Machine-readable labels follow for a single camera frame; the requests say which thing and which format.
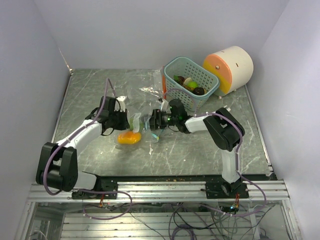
gray marble surface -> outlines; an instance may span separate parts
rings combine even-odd
[[[148,113],[157,107],[154,70],[147,69],[75,69],[65,96],[55,141],[73,132],[84,118],[99,106],[105,80],[111,79],[118,96],[129,97],[131,113]],[[212,95],[197,111],[212,112],[228,106],[243,125],[242,171],[245,174],[268,174],[268,164],[259,137],[246,89],[241,87],[222,99]],[[108,176],[209,175],[222,173],[222,157],[208,132],[184,134],[164,130],[157,143],[150,144],[149,132],[135,145],[118,145],[114,131],[100,136],[80,154],[78,169]]]

wall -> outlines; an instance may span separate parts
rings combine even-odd
[[[254,58],[288,0],[35,0],[71,68],[202,64],[239,45]]]
[[[0,16],[0,238],[12,240],[69,69],[32,0],[2,0]]]
[[[255,64],[249,91],[275,172],[305,240],[319,239],[320,1],[290,0]]]

